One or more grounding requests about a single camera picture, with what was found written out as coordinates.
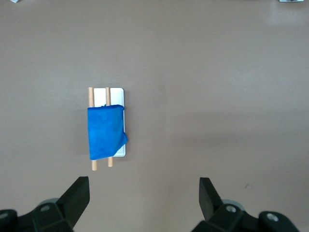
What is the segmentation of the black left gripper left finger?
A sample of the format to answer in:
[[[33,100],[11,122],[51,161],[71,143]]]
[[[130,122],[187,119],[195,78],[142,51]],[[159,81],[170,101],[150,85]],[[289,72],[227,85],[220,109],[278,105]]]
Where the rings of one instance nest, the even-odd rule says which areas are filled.
[[[74,232],[89,202],[89,177],[80,176],[60,198],[46,200],[27,214],[0,210],[0,232]]]

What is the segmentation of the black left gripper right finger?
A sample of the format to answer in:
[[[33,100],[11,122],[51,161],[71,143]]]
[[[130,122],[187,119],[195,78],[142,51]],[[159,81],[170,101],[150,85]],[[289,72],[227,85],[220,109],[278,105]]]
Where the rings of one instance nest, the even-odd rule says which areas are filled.
[[[199,205],[204,220],[192,232],[296,232],[296,226],[285,215],[263,211],[249,215],[234,203],[224,203],[211,180],[199,180]]]

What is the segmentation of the blue microfibre towel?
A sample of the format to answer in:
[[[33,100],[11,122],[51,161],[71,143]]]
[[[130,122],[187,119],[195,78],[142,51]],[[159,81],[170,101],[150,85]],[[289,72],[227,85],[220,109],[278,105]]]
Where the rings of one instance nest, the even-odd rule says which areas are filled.
[[[121,105],[89,107],[87,127],[91,160],[114,156],[128,141]]]

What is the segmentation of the white rack with wooden rods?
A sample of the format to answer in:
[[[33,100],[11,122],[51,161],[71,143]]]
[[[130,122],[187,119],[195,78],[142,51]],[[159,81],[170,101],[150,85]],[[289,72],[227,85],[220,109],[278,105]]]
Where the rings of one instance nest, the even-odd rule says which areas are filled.
[[[101,107],[110,105],[121,105],[125,107],[124,89],[120,87],[102,87],[102,88],[88,88],[88,105],[89,107]],[[114,157],[124,157],[126,155],[126,144],[118,150],[118,152],[112,156],[106,158],[108,160],[108,166],[113,166]],[[92,170],[98,169],[98,160],[91,160]]]

